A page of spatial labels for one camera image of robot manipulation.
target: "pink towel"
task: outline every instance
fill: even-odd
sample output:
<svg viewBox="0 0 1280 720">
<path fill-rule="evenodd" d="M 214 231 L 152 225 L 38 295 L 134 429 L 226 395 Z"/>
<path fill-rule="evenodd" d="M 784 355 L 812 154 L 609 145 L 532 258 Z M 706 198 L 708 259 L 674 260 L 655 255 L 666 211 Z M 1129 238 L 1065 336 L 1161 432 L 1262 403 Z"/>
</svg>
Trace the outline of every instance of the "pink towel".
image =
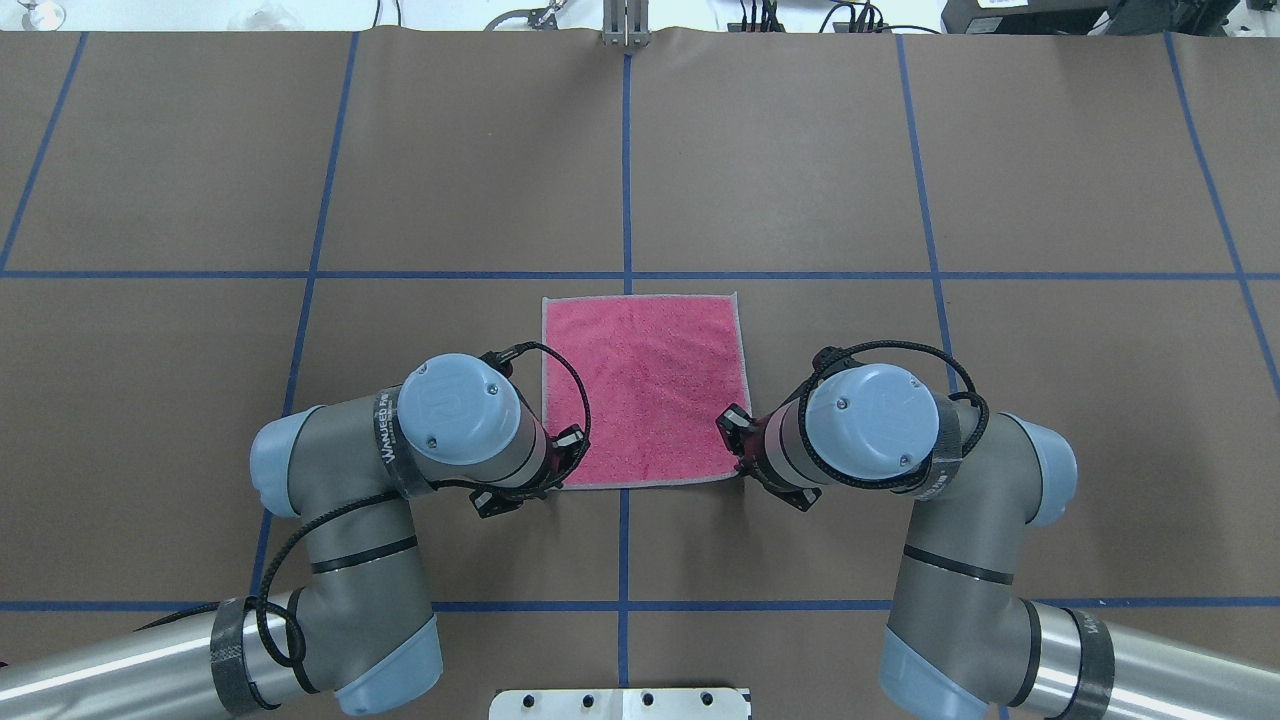
<svg viewBox="0 0 1280 720">
<path fill-rule="evenodd" d="M 543 338 L 582 377 L 591 448 L 567 488 L 719 480 L 733 474 L 716 418 L 750 410 L 737 296 L 631 295 L 543 301 Z M 543 363 L 548 428 L 582 421 L 573 379 Z"/>
</svg>

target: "robotic arm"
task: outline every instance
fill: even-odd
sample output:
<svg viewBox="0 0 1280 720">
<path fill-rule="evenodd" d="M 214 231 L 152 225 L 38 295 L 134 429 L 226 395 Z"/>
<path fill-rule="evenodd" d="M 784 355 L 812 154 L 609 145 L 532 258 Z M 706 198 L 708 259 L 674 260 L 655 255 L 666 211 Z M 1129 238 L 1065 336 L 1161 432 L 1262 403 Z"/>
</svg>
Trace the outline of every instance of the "robotic arm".
<svg viewBox="0 0 1280 720">
<path fill-rule="evenodd" d="M 548 436 L 511 384 L 511 361 L 539 343 L 476 359 L 433 357 L 399 387 L 317 406 L 262 428 L 251 473 L 262 503 L 303 525 L 314 584 L 268 602 L 233 598 L 131 635 L 0 673 L 0 717 L 220 720 L 337 691 L 348 715 L 403 705 L 443 669 L 408 498 L 472 489 L 481 516 L 563 483 L 586 428 Z"/>
<path fill-rule="evenodd" d="M 966 389 L 934 396 L 854 360 L 879 347 L 934 355 Z M 1025 528 L 1065 512 L 1075 456 L 1053 430 L 989 415 L 948 355 L 828 347 L 772 414 L 731 406 L 717 424 L 739 470 L 800 510 L 835 484 L 915 496 L 879 670 L 913 715 L 978 720 L 1000 702 L 1055 720 L 1280 716 L 1274 670 L 1012 594 Z"/>
</svg>

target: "white mounting plate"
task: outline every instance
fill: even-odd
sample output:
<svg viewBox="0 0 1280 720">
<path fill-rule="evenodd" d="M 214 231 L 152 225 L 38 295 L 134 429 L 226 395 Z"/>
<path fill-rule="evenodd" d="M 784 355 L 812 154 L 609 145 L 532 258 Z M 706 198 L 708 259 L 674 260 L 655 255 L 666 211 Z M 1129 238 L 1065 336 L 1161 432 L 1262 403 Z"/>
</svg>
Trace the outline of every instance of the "white mounting plate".
<svg viewBox="0 0 1280 720">
<path fill-rule="evenodd" d="M 704 694 L 712 701 L 710 705 L 707 705 Z M 503 691 L 489 705 L 489 720 L 751 720 L 751 691 L 745 688 Z"/>
</svg>

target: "gray metal bracket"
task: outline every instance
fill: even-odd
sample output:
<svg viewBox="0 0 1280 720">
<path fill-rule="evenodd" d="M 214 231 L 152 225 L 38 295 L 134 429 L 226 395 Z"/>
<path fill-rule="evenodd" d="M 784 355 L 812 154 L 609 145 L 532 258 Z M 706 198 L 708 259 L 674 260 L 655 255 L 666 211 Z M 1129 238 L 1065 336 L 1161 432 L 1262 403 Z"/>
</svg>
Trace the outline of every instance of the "gray metal bracket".
<svg viewBox="0 0 1280 720">
<path fill-rule="evenodd" d="M 623 47 L 649 45 L 649 0 L 604 0 L 600 41 Z"/>
</svg>

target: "black strap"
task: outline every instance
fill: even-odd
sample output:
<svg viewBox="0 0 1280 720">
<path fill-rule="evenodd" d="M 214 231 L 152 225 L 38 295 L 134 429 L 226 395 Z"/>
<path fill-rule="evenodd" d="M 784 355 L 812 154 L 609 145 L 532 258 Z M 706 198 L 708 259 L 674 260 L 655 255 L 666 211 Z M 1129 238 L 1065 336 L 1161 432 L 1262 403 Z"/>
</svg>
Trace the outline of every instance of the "black strap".
<svg viewBox="0 0 1280 720">
<path fill-rule="evenodd" d="M 288 610 L 289 615 L 293 615 L 294 618 L 298 616 L 298 600 L 301 597 L 302 588 L 298 588 L 289 593 L 289 602 L 285 603 L 285 610 Z M 285 639 L 289 643 L 289 657 L 297 657 L 297 638 L 293 637 L 293 633 L 288 632 L 288 628 L 285 628 Z M 298 687 L 306 691 L 307 694 L 316 694 L 320 692 L 314 684 L 311 684 L 311 678 L 307 676 L 307 671 L 301 662 L 293 666 L 293 679 L 298 682 Z"/>
<path fill-rule="evenodd" d="M 387 474 L 396 482 L 396 489 L 404 497 L 413 497 L 433 488 L 413 462 L 408 439 L 396 419 L 399 391 L 399 386 L 389 387 L 380 391 L 374 400 L 374 439 L 378 442 Z"/>
<path fill-rule="evenodd" d="M 259 710 L 275 710 L 262 700 L 257 685 L 248 678 L 248 665 L 244 662 L 244 615 L 248 610 L 246 598 L 232 598 L 218 606 L 214 626 L 209 638 L 209 667 L 214 674 L 214 689 L 223 708 L 232 717 L 244 717 Z"/>
<path fill-rule="evenodd" d="M 1027 698 L 1032 694 L 1032 689 L 1036 688 L 1036 675 L 1039 673 L 1041 643 L 1043 642 L 1041 637 L 1039 612 L 1030 601 L 1024 600 L 1023 606 L 1027 607 L 1027 619 L 1032 625 L 1032 652 L 1027 657 L 1027 674 L 1023 675 L 1023 687 L 1018 688 L 1018 694 L 1006 703 L 1007 707 L 1018 707 L 1027 702 Z"/>
<path fill-rule="evenodd" d="M 1116 652 L 1111 632 L 1098 616 L 1065 609 L 1080 633 L 1080 678 L 1066 710 L 1052 720 L 1102 720 L 1116 683 Z"/>
<path fill-rule="evenodd" d="M 960 414 L 956 413 L 955 402 L 941 395 L 934 395 L 933 402 L 938 406 L 938 442 L 933 446 L 929 473 L 919 486 L 924 489 L 915 496 L 920 502 L 933 500 L 947 489 L 964 460 L 964 438 L 960 436 Z"/>
<path fill-rule="evenodd" d="M 411 547 L 417 547 L 417 536 L 410 536 L 396 542 L 389 542 L 379 547 L 371 547 L 361 552 L 353 552 L 351 555 L 344 555 L 342 557 L 334 557 L 333 560 L 324 560 L 321 562 L 311 564 L 311 573 L 319 575 L 320 573 L 332 573 L 334 570 L 342 570 L 343 568 L 351 568 L 353 565 L 362 565 L 365 562 L 371 562 L 379 557 L 387 557 L 388 555 L 396 555 L 397 552 L 403 552 Z"/>
<path fill-rule="evenodd" d="M 902 546 L 902 555 L 910 557 L 911 560 L 919 560 L 920 562 L 933 565 L 934 568 L 960 573 L 961 575 L 969 575 L 970 578 L 978 580 L 987 580 L 988 583 L 998 583 L 1001 585 L 1014 584 L 1014 575 L 1011 573 L 1000 573 L 997 570 L 988 570 L 977 565 L 969 565 L 968 562 L 934 555 L 928 550 L 920 550 L 913 544 Z"/>
</svg>

